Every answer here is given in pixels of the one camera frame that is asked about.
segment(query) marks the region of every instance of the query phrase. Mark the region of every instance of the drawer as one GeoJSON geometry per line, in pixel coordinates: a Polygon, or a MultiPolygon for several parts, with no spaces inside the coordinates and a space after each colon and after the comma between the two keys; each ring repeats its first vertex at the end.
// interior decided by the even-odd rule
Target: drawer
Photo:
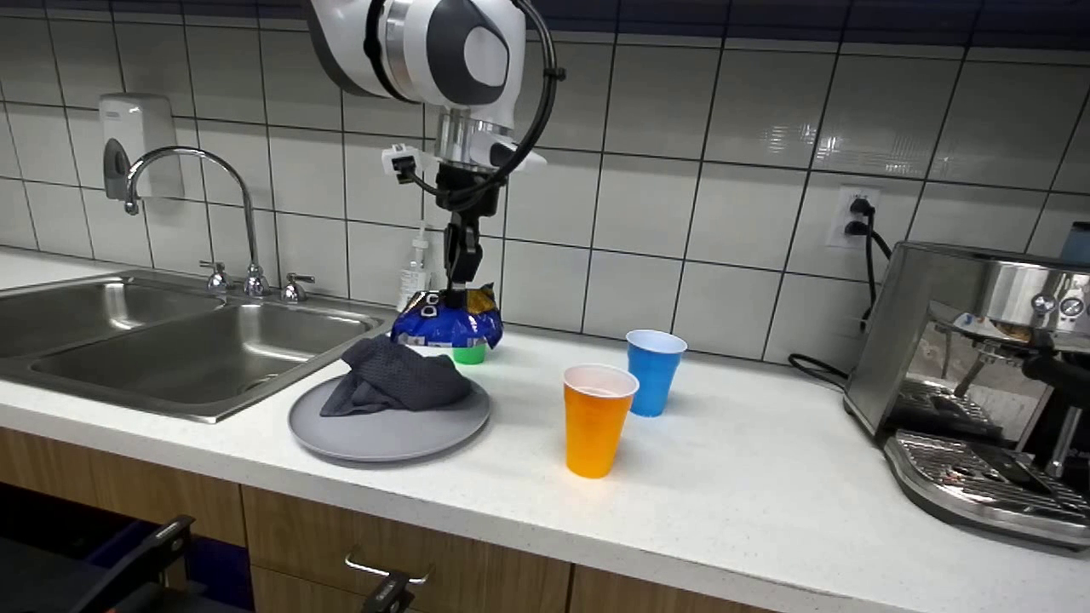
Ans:
{"type": "Polygon", "coordinates": [[[0,482],[155,525],[190,515],[195,535],[245,544],[240,486],[226,482],[12,428],[0,428],[0,482]]]}
{"type": "Polygon", "coordinates": [[[364,597],[380,580],[343,569],[343,555],[356,553],[368,567],[429,576],[416,591],[421,613],[565,609],[561,561],[248,486],[243,508],[253,567],[280,576],[364,597]]]}
{"type": "Polygon", "coordinates": [[[611,571],[575,569],[568,613],[758,613],[741,604],[710,600],[611,571]]]}

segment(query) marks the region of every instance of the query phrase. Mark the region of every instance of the espresso machine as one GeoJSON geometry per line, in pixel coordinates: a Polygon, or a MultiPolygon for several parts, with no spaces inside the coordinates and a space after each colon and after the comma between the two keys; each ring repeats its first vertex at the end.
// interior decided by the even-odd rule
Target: espresso machine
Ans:
{"type": "Polygon", "coordinates": [[[927,510],[1090,544],[1090,266],[896,244],[845,406],[927,510]]]}

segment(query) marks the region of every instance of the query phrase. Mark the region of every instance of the stainless steel sink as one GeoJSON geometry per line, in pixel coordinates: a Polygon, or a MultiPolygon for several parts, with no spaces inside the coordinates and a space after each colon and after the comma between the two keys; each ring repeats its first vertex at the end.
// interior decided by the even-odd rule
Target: stainless steel sink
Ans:
{"type": "Polygon", "coordinates": [[[214,308],[203,287],[133,272],[0,292],[0,358],[87,343],[214,308]]]}
{"type": "MultiPolygon", "coordinates": [[[[145,317],[181,315],[150,305],[155,300],[145,305],[145,317]]],[[[139,320],[131,308],[131,317],[121,320],[111,337],[8,358],[0,362],[0,378],[145,412],[218,421],[332,364],[356,340],[385,332],[385,317],[375,315],[280,300],[232,305],[163,325],[139,320]]]]}

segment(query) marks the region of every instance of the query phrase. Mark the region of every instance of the plastic cup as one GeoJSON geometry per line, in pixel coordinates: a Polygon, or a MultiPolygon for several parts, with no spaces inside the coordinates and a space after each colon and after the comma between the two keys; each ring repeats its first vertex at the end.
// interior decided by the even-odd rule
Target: plastic cup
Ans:
{"type": "Polygon", "coordinates": [[[565,371],[565,460],[581,478],[607,478],[640,381],[619,367],[575,364],[565,371]]]}
{"type": "Polygon", "coordinates": [[[664,332],[626,335],[626,371],[640,378],[636,417],[661,417],[671,400],[674,371],[690,343],[664,332]]]}

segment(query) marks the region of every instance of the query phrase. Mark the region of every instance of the power cord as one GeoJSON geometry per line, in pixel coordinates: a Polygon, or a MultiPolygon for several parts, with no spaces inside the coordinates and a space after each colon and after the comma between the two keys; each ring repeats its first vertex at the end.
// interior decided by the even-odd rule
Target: power cord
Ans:
{"type": "MultiPolygon", "coordinates": [[[[863,320],[858,320],[858,332],[867,332],[867,325],[871,320],[871,311],[880,305],[876,248],[885,258],[892,258],[892,248],[876,227],[880,210],[876,210],[876,205],[868,199],[854,199],[849,210],[853,210],[853,223],[845,224],[845,234],[863,234],[867,238],[863,258],[867,258],[868,308],[863,311],[863,320]]],[[[827,362],[817,362],[812,356],[788,356],[788,364],[796,367],[809,378],[817,378],[817,381],[827,381],[827,385],[837,385],[837,389],[849,385],[849,371],[843,371],[843,367],[836,367],[827,362]]]]}

